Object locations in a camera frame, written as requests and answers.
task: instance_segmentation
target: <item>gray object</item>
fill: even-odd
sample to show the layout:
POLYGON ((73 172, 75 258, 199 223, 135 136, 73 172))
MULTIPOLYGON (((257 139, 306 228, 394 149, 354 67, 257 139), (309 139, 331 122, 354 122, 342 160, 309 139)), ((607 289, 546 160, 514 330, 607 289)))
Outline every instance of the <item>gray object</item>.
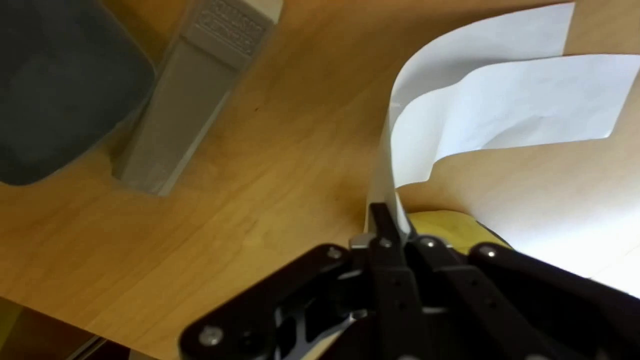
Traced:
POLYGON ((168 195, 255 60, 282 0, 199 0, 168 57, 150 107, 116 165, 138 190, 168 195))
POLYGON ((152 91, 155 71, 98 0, 0 3, 0 183, 73 162, 152 91))

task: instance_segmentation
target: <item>dark gray pad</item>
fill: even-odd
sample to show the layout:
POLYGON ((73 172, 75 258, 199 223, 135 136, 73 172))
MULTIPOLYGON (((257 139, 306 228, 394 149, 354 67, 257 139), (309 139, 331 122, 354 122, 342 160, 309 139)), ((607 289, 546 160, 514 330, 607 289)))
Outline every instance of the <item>dark gray pad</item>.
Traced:
POLYGON ((0 0, 0 183, 30 185, 79 159, 152 84, 98 0, 0 0))

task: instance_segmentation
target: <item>white paper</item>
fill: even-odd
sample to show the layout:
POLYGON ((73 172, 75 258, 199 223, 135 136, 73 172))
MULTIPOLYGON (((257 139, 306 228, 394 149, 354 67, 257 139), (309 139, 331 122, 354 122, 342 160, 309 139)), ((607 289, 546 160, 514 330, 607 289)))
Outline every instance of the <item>white paper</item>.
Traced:
MULTIPOLYGON (((429 180, 444 156, 585 142, 612 133, 640 60, 561 59, 572 13, 572 4, 561 4, 491 19, 435 41, 407 62, 391 96, 371 190, 371 202, 384 201, 405 234, 410 224, 396 189, 429 180)), ((568 206, 572 215, 540 216, 538 228, 527 228, 518 206, 544 213, 544 201, 510 206, 497 201, 471 213, 521 253, 640 296, 640 282, 633 280, 640 246, 627 234, 637 230, 631 224, 640 211, 616 209, 609 216, 568 206)))

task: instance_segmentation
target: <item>black plastic mechanism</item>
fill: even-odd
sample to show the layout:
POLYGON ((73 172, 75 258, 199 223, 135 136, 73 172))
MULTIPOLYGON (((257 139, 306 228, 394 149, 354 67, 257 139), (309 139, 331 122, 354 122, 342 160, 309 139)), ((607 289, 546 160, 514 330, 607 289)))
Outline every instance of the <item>black plastic mechanism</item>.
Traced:
POLYGON ((634 360, 640 300, 497 245, 403 240, 373 204, 369 248, 323 245, 190 324, 184 360, 634 360))

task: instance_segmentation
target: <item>yellow object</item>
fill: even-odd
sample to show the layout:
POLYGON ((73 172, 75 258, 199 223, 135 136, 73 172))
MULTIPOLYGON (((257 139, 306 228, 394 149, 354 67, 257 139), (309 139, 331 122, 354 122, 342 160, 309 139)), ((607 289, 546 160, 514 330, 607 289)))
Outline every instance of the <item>yellow object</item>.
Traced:
POLYGON ((18 316, 20 316, 20 307, 0 299, 0 350, 9 340, 9 337, 12 335, 12 328, 18 316))
POLYGON ((459 253, 468 254, 481 243, 494 243, 506 246, 499 236, 486 230, 477 219, 450 213, 413 213, 408 215, 418 234, 437 236, 452 245, 459 253))

